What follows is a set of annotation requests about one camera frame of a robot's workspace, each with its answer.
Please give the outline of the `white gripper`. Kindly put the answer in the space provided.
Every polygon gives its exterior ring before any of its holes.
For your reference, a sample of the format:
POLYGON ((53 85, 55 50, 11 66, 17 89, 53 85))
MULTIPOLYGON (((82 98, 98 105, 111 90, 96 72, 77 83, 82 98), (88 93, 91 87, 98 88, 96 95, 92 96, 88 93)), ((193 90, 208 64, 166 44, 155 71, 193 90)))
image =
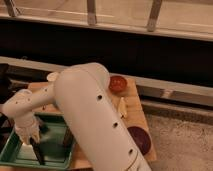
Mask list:
POLYGON ((30 139, 36 143, 41 141, 39 122, 33 112, 14 119, 15 132, 25 145, 30 145, 30 139))

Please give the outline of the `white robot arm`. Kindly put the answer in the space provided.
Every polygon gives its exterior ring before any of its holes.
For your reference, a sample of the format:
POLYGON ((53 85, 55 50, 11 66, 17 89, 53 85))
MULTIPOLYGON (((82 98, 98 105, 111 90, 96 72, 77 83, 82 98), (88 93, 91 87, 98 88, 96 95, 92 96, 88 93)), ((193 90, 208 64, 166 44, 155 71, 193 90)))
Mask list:
POLYGON ((108 70, 99 63, 66 68, 46 87, 5 102, 10 118, 54 103, 94 171, 151 171, 107 95, 108 70))

